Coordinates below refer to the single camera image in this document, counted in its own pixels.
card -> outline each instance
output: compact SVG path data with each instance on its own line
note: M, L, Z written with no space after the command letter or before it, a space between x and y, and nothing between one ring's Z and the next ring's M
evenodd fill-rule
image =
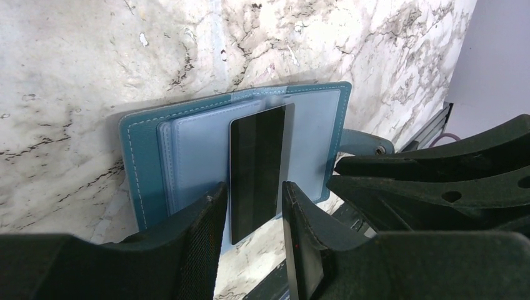
M287 178L294 105L232 121L230 128L231 240L237 244L278 212Z

teal card holder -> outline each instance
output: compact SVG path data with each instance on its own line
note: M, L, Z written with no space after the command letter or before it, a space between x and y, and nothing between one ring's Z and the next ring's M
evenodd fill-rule
M173 119L201 114L242 101L261 100L267 108L294 103L295 127L288 179L299 183L303 189L305 187L304 192L307 191L315 203L326 200L330 194L326 182L333 173L337 153L352 152L350 149L355 148L356 140L353 135L356 132L343 131L351 88L348 82L260 87L146 109L124 116L119 122L119 134L129 195L140 231L169 216L170 191L167 184L164 184L164 176L168 174L170 166L162 163L167 161L164 155L168 155L164 154L160 146L163 126L169 126L167 121ZM387 153L394 151L389 141L382 139L381 144L386 147Z

card holder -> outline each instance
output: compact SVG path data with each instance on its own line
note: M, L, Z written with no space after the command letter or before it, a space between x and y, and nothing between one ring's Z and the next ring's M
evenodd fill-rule
M159 125L169 215L228 182L230 123L264 108L263 101L245 101Z
M165 181L171 181L168 176L175 175L170 170L176 163L163 145L174 144L176 137L169 135L171 127L162 123L244 101L262 101L265 109L294 104L288 179L299 183L314 202L327 199L329 190L325 182L333 173L350 92L348 82L261 87L146 109L123 117L119 132L129 194L139 229L142 231L160 223L180 208L179 203L166 201L166 195L171 199L178 197L176 186L164 185Z

teal leather cover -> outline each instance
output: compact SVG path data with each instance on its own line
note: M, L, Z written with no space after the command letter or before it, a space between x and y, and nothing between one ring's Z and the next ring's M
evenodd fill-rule
M157 127L161 122L248 99L325 90L337 90L340 92L340 97L327 158L326 176L322 182L322 194L315 201L320 202L329 197L329 190L326 188L325 182L333 173L335 158L341 144L344 118L351 93L351 84L348 82L248 89L147 109L124 116L119 122L123 162L129 181L130 198L140 231L160 223L168 217L157 134Z

marble wall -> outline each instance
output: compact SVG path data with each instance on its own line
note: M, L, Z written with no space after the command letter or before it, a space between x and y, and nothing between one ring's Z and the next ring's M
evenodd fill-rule
M399 147L441 108L475 2L0 1L0 233L138 230L117 131L132 109L343 80L346 127Z

